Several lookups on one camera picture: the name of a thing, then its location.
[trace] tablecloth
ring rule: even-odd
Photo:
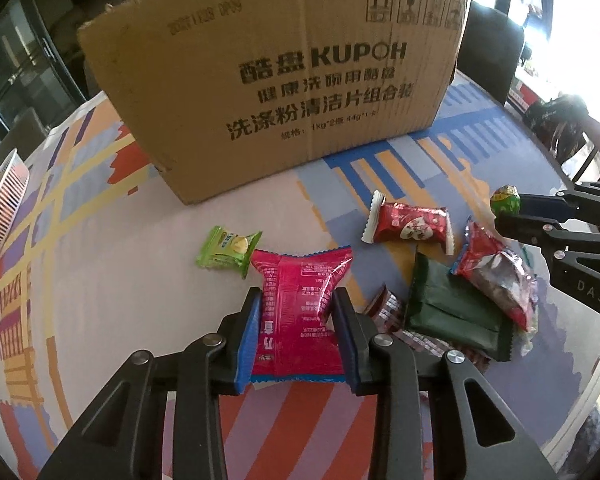
[[[262,229],[259,247],[277,252],[352,245],[345,285],[362,308],[383,282],[408,294],[415,250],[360,241],[373,190],[448,207],[461,240],[469,216],[493,224],[488,198],[497,187],[538,194],[564,187],[526,131],[460,74],[427,130],[326,156],[197,206],[177,200],[104,94],[52,131],[27,163],[26,198],[0,254],[0,453],[27,480],[131,352],[182,350],[261,284],[253,269],[241,280],[195,266],[213,225]],[[420,250],[450,262],[435,244]],[[540,332],[528,355],[492,363],[486,377],[555,459],[562,436],[595,399],[600,316],[548,286],[544,260],[530,254]],[[374,410],[373,397],[355,397],[344,384],[250,386],[243,396],[223,397],[229,478],[361,479]],[[424,445],[431,475],[426,424]]]

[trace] cardboard box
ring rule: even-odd
[[[467,0],[129,0],[80,44],[184,203],[430,126]]]

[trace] chair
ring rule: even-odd
[[[458,52],[458,70],[504,104],[524,44],[522,27],[499,10],[472,1]]]
[[[0,165],[13,148],[18,150],[18,155],[22,160],[26,160],[45,138],[46,130],[36,111],[28,108],[0,143]]]

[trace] silver bolt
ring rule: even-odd
[[[374,343],[378,346],[391,346],[394,343],[394,339],[387,334],[376,334],[374,336]]]
[[[215,332],[207,334],[202,338],[202,342],[206,346],[218,346],[222,341],[224,341],[224,338]]]
[[[459,350],[449,350],[449,352],[446,353],[446,358],[455,365],[464,363],[464,354]]]
[[[146,350],[138,350],[131,354],[131,362],[135,365],[143,365],[149,362],[149,357],[151,354]]]

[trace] pink plastic basket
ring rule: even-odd
[[[9,235],[29,182],[29,170],[13,150],[0,166],[0,249]]]

